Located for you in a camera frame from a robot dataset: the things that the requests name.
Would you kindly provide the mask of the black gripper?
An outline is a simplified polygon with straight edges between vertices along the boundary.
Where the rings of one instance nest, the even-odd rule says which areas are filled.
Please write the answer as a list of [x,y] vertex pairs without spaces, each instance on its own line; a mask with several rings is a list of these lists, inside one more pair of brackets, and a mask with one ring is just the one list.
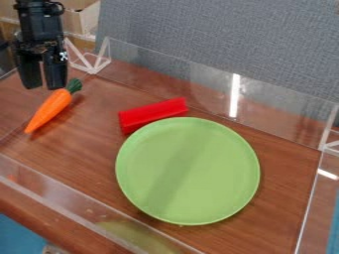
[[43,85],[39,61],[44,62],[48,89],[56,90],[66,87],[70,58],[63,36],[58,36],[54,40],[33,42],[24,42],[20,38],[16,38],[12,49],[21,82],[27,89]]

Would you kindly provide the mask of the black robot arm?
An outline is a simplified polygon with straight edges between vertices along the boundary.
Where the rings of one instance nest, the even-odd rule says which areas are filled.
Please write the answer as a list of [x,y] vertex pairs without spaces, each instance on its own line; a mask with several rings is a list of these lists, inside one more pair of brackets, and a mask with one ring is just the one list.
[[68,52],[62,15],[66,7],[54,0],[15,0],[20,31],[13,55],[23,85],[33,89],[47,83],[50,90],[64,88],[68,80]]

